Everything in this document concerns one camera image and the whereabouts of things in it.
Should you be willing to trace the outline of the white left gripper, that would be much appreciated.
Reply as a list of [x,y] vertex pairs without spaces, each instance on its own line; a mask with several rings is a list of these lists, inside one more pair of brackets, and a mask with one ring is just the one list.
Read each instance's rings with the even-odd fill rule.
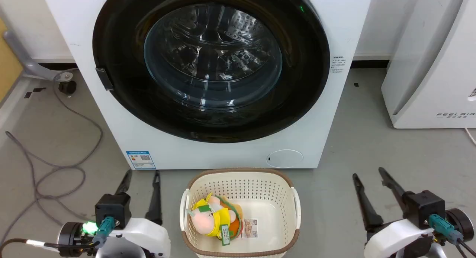
[[[127,170],[115,195],[125,194],[133,170]],[[124,229],[114,229],[95,255],[97,258],[170,258],[171,241],[162,225],[160,173],[156,171],[145,218],[131,218]]]

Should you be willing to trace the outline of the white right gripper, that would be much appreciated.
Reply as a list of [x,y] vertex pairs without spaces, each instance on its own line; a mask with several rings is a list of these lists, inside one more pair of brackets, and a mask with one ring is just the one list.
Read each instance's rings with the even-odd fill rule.
[[[387,172],[385,168],[379,168],[382,177],[382,185],[389,188],[400,206],[403,214],[406,212],[406,204],[403,195],[406,192],[401,185]],[[374,232],[383,225],[382,217],[376,213],[370,200],[364,191],[364,185],[356,173],[352,175],[354,187],[361,209],[364,228],[367,232]],[[378,233],[374,234],[364,247],[365,258],[388,258],[392,254],[403,249],[405,246],[416,241],[421,235],[433,233],[433,228],[420,229],[408,219],[391,223]]]

